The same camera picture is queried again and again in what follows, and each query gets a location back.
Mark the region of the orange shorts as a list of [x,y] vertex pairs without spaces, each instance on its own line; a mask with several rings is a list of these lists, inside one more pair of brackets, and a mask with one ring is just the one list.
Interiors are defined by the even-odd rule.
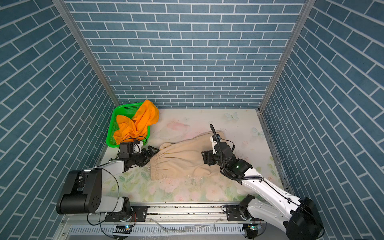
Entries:
[[117,144],[132,142],[135,139],[145,141],[150,136],[150,126],[159,121],[159,109],[149,100],[145,100],[132,119],[118,115],[119,129],[114,133]]

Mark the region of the beige shorts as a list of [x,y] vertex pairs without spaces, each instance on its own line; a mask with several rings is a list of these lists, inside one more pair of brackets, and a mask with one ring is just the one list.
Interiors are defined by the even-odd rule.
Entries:
[[178,143],[164,143],[160,151],[150,159],[153,181],[184,177],[210,177],[220,173],[218,165],[204,163],[202,152],[212,150],[213,133],[203,133]]

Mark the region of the green plastic basket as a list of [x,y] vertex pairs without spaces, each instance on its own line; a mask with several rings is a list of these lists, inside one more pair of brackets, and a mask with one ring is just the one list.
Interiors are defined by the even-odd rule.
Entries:
[[111,148],[119,147],[119,144],[116,143],[114,138],[114,133],[119,129],[119,126],[117,123],[117,116],[122,115],[132,119],[142,104],[143,103],[132,103],[127,105],[121,105],[116,107],[113,110],[108,133],[107,133],[107,138],[106,138],[106,144],[108,145],[108,147],[111,147]]

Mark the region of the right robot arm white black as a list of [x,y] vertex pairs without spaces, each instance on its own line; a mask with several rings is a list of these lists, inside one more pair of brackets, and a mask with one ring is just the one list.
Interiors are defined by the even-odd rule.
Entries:
[[250,163],[238,159],[226,143],[213,143],[203,151],[206,165],[218,165],[221,174],[252,190],[262,200],[247,195],[237,206],[245,221],[261,219],[286,233],[290,240],[316,240],[325,233],[316,204],[309,198],[300,199],[264,178]]

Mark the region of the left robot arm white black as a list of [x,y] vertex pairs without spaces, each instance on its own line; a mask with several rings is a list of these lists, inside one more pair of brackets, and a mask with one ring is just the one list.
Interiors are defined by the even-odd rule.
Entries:
[[[56,212],[68,214],[112,215],[117,221],[131,220],[134,210],[128,197],[122,196],[118,175],[132,167],[144,167],[159,152],[152,146],[143,148],[138,143],[126,143],[120,148],[118,158],[86,170],[70,171],[59,195]],[[115,197],[102,194],[102,184],[113,180],[117,185]]]

